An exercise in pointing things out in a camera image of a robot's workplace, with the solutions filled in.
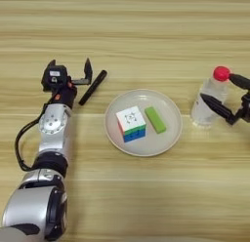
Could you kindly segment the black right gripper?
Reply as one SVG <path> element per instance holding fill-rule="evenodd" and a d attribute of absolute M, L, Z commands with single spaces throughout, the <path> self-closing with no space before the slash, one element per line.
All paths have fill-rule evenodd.
<path fill-rule="evenodd" d="M 229 76 L 229 80 L 238 88 L 250 90 L 250 79 L 242 75 L 232 73 Z M 233 125 L 236 119 L 243 119 L 245 122 L 250 123 L 250 91 L 241 98 L 241 107 L 237 110 L 235 116 L 230 109 L 216 98 L 206 94 L 201 94 L 200 96 L 212 111 L 223 117 L 229 124 Z"/>

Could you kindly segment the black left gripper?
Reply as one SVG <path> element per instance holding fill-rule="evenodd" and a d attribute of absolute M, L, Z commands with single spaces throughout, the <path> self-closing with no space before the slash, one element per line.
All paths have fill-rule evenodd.
<path fill-rule="evenodd" d="M 55 66 L 56 60 L 51 60 L 47 67 Z M 64 84 L 60 83 L 44 83 L 43 91 L 51 92 L 52 96 L 48 104 L 60 103 L 73 108 L 73 103 L 77 95 L 77 87 L 83 85 L 90 85 L 92 83 L 93 69 L 89 59 L 86 59 L 84 65 L 85 79 L 72 80 L 68 78 Z"/>

